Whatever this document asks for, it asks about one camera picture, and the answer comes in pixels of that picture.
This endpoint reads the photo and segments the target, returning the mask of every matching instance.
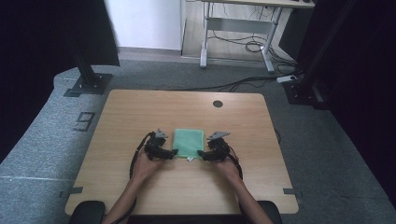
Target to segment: desk leg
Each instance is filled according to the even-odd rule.
[[[201,46],[201,62],[200,62],[200,67],[201,68],[206,68],[206,60],[207,60],[207,22],[209,19],[209,9],[210,9],[210,3],[204,3],[205,6],[205,12],[206,14],[204,15],[204,42],[202,43]]]
[[[271,47],[271,42],[274,38],[274,34],[276,31],[276,27],[279,22],[279,17],[280,17],[281,13],[282,13],[282,7],[277,7],[270,33],[267,36],[267,42],[265,43],[265,47],[262,47],[262,57],[264,58],[265,65],[267,66],[267,70],[269,73],[275,72],[272,62],[271,62],[271,57],[269,56],[269,53],[268,53],[268,50]]]

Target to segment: white wall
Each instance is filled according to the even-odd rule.
[[[181,1],[105,0],[117,46],[181,50]]]

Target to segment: table surface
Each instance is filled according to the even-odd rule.
[[[268,7],[312,8],[315,6],[312,0],[309,3],[305,3],[303,0],[300,0],[298,2],[291,0],[201,0],[201,1],[210,2],[210,3],[241,4],[241,5],[268,6]]]
[[[214,107],[222,101],[222,107]],[[134,151],[143,137],[161,128],[230,132],[224,140],[235,150],[247,188],[256,200],[274,202],[282,214],[298,211],[295,196],[284,194],[291,183],[264,98],[257,93],[190,91],[112,91],[93,134],[65,212],[83,201],[106,204],[106,212],[129,179]],[[142,187],[136,215],[238,214],[232,190],[214,167],[200,159],[167,161]]]

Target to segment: black cable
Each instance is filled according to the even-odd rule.
[[[242,173],[242,167],[239,164],[238,159],[234,158],[231,154],[227,154],[227,157],[233,161],[233,164],[236,166],[236,169],[238,170],[239,177],[241,177],[241,179],[244,179],[244,175]]]
[[[224,13],[226,14],[226,16],[228,17],[227,12],[225,11],[225,5],[224,4],[223,4],[223,10],[224,10]],[[264,10],[264,7],[262,7],[262,11],[260,13],[258,13],[258,16],[260,14],[260,16],[257,18],[258,21],[260,21],[262,19],[263,10]],[[269,13],[268,15],[264,15],[264,17],[269,17],[270,15],[272,15],[271,16],[271,20],[272,20],[274,18],[275,10],[276,10],[276,8],[274,7],[273,11],[271,13]],[[249,17],[251,17],[256,11],[257,11],[257,7],[255,7],[253,13],[250,14]],[[248,51],[248,52],[253,52],[253,53],[261,52],[262,51],[262,47],[264,46],[263,42],[258,41],[255,38],[259,38],[259,39],[261,39],[263,41],[266,41],[266,38],[263,38],[263,37],[260,37],[260,36],[256,36],[255,34],[252,34],[251,36],[247,36],[247,37],[230,39],[230,38],[223,38],[223,37],[217,36],[215,31],[212,31],[212,32],[213,32],[214,36],[210,36],[210,37],[208,37],[208,39],[216,38],[218,40],[230,42],[230,43],[233,43],[233,44],[245,45],[245,50]],[[249,39],[249,38],[251,38],[252,40],[248,41],[247,43],[238,42],[238,41],[246,40],[246,39]],[[290,75],[300,75],[300,74],[303,73],[303,67],[301,65],[299,66],[299,64],[297,64],[297,62],[295,62],[294,60],[288,60],[288,59],[282,58],[271,47],[269,48],[268,51],[271,53],[273,60],[276,63],[278,63],[278,65],[276,66],[276,69],[282,75],[290,76]],[[287,73],[287,72],[284,72],[284,71],[282,71],[280,69],[280,67],[282,67],[282,66],[291,66],[291,67],[294,67],[295,70],[292,71],[292,72]]]
[[[147,138],[150,135],[153,135],[155,133],[148,133],[146,134],[146,136],[143,138],[142,142],[140,142],[139,146],[136,148],[136,151],[134,152],[134,157],[132,158],[131,161],[131,167],[129,168],[129,178],[132,178],[132,174],[133,174],[133,170],[134,170],[134,164],[137,161],[137,156],[139,155],[140,149],[143,147],[143,145],[146,143]],[[113,221],[111,224],[118,224],[120,222],[122,222],[125,218],[127,218],[133,211],[134,208],[136,207],[137,204],[137,197],[134,198],[134,203],[132,204],[132,206],[128,209],[128,211],[126,211],[126,213],[124,213],[124,215],[122,215],[121,217],[117,218],[115,221]]]
[[[213,17],[213,6],[214,6],[215,4],[214,3],[212,3],[212,17]]]
[[[233,91],[236,91],[236,89],[238,89],[239,88],[239,86],[241,86],[241,85],[249,85],[249,86],[252,86],[252,87],[254,87],[254,88],[260,88],[260,87],[264,87],[265,86],[265,83],[267,83],[268,81],[264,81],[263,83],[262,83],[262,85],[260,85],[260,86],[255,86],[255,85],[253,85],[253,84],[251,84],[251,83],[245,83],[245,82],[243,82],[243,83],[239,83],[238,85],[234,85],[231,89],[230,89],[230,92],[233,92]]]
[[[277,129],[275,129],[275,133],[276,133],[276,138],[277,138],[277,142],[280,144],[280,141],[282,141],[282,137],[280,136],[280,133],[277,131]]]
[[[276,80],[278,77],[247,77],[247,78],[241,79],[239,81],[235,81],[235,82],[228,83],[225,85],[212,86],[212,87],[189,88],[189,89],[177,89],[177,90],[169,90],[169,91],[203,91],[203,90],[211,90],[211,89],[217,89],[217,88],[222,88],[221,90],[224,90],[227,87],[238,85],[240,83],[245,83],[245,82],[249,82],[249,81],[273,81],[273,80]]]
[[[253,16],[253,14],[256,12],[257,10],[257,6],[254,6],[254,11],[250,14],[250,16],[247,18],[248,20],[250,20],[251,16]]]
[[[224,10],[224,14],[227,16],[227,18],[230,18],[227,14],[227,12],[225,11],[225,3],[223,3],[223,10]]]

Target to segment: green cloth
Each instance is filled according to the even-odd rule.
[[[204,131],[194,129],[175,129],[173,148],[178,149],[177,157],[201,158],[197,150],[204,150]]]

